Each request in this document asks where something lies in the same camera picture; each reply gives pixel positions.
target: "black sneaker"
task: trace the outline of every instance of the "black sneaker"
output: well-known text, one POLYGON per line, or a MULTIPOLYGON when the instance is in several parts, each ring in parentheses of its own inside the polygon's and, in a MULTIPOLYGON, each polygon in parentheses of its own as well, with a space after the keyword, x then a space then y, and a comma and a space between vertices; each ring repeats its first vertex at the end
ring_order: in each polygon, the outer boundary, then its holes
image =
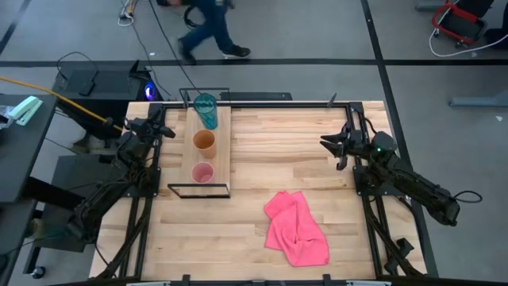
POLYGON ((198 62, 196 58, 192 56, 191 52, 183 49, 182 40, 178 39, 178 51, 182 57, 182 63, 184 65, 196 65, 198 62))
POLYGON ((222 52, 225 59, 248 59, 251 56, 251 50, 234 45, 229 52, 222 52))

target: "wooden board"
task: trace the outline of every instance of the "wooden board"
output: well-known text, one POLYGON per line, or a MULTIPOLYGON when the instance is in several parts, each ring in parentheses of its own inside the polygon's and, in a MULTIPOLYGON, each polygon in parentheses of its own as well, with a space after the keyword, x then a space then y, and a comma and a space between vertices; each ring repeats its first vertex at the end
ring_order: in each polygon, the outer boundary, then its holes
MULTIPOLYGON (((212 130, 215 135, 217 155, 207 159, 201 155, 194 146, 193 137, 196 132, 205 129, 201 119, 194 109, 187 110, 185 134, 183 137, 182 167, 178 184, 195 184, 192 180, 192 168, 199 162, 212 164, 215 171, 215 184, 230 185, 231 165, 231 107, 219 106, 217 108, 218 125, 212 130)), ((223 187, 175 187, 180 195, 226 195, 223 187)))
MULTIPOLYGON (((364 102, 364 108, 378 131, 391 132, 383 102, 364 102)), ((147 111, 148 104, 131 103, 128 116, 147 111)), ((186 120, 185 110, 167 113, 176 138, 164 138, 163 175, 152 208, 143 280, 181 280, 183 274, 191 274, 192 280, 320 280, 324 273, 333 279, 374 278, 352 166, 335 171, 337 160, 319 145, 319 136, 344 125, 344 111, 232 109, 231 199, 178 199, 165 187, 180 176, 186 120), (303 191, 327 237, 329 265, 294 268, 282 252, 264 248, 270 221, 263 206, 282 190, 303 191)), ((415 250, 408 259, 424 272, 412 214, 394 198, 384 202, 392 238, 410 241, 415 250)), ((129 205, 118 202, 102 220, 98 246, 107 260, 124 240, 129 205)), ((379 254, 386 261, 383 247, 379 254)), ((95 255, 90 275, 103 267, 95 255)))

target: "blue plastic cup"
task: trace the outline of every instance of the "blue plastic cup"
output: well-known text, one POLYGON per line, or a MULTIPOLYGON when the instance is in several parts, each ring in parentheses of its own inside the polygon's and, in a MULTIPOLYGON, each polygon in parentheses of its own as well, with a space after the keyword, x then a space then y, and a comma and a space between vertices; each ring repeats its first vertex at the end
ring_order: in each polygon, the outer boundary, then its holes
POLYGON ((201 118, 205 128, 213 130, 217 128, 217 100, 209 94, 200 94, 194 100, 194 110, 201 118))

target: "pink cup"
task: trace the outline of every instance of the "pink cup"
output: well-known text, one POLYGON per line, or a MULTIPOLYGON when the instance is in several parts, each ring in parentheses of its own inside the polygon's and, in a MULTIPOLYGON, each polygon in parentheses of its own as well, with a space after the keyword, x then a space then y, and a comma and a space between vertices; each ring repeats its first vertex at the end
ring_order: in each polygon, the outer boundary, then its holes
POLYGON ((206 162, 198 163, 192 168, 192 180, 197 184, 212 183, 214 175, 214 167, 206 162))

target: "concrete floor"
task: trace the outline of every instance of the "concrete floor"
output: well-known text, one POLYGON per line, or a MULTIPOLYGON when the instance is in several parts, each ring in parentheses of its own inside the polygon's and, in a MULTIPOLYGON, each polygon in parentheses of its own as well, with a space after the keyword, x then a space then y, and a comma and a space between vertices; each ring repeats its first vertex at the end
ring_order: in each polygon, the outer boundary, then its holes
MULTIPOLYGON (((432 14, 414 11, 408 0, 369 0, 379 44, 385 59, 434 60, 428 38, 432 14)), ((501 25, 506 0, 497 0, 486 19, 501 25)), ((0 38, 16 17, 21 0, 0 2, 0 38)), ((55 68, 10 68, 6 61, 55 61, 80 51, 93 60, 144 60, 132 28, 117 26, 120 1, 86 2, 31 0, 28 9, 0 55, 0 75, 51 87, 55 68)), ((173 41, 187 28, 182 9, 156 7, 166 34, 173 41)), ((147 0, 136 9, 136 27, 153 60, 173 60, 156 26, 147 0)), ((253 50, 254 59, 375 59, 360 1, 237 0, 228 13, 229 27, 238 44, 253 50)), ((456 52, 446 38, 435 40, 440 52, 456 52)), ((213 40, 196 51, 199 59, 219 59, 213 40)), ((508 53, 485 50, 459 59, 506 59, 508 53)), ((69 60, 82 60, 72 57, 69 60)), ((235 65, 185 67, 198 87, 230 87, 232 91, 289 91, 293 98, 385 100, 375 65, 235 65)), ((190 84, 178 67, 155 67, 160 83, 173 95, 190 84)), ((489 96, 508 88, 507 66, 387 67, 395 103, 414 168, 452 193, 471 189, 484 201, 462 205, 459 225, 444 227, 427 218, 437 268, 441 277, 508 281, 508 195, 503 169, 508 161, 508 110, 451 109, 453 96, 489 96)), ((5 94, 37 91, 0 83, 5 94)), ((67 118, 55 116, 48 137, 68 145, 80 130, 67 118)), ((69 152, 45 141, 33 176, 51 181, 58 156, 69 152)), ((85 280, 93 249, 85 253, 43 250, 44 279, 21 274, 29 248, 20 255, 11 285, 44 285, 85 280)))

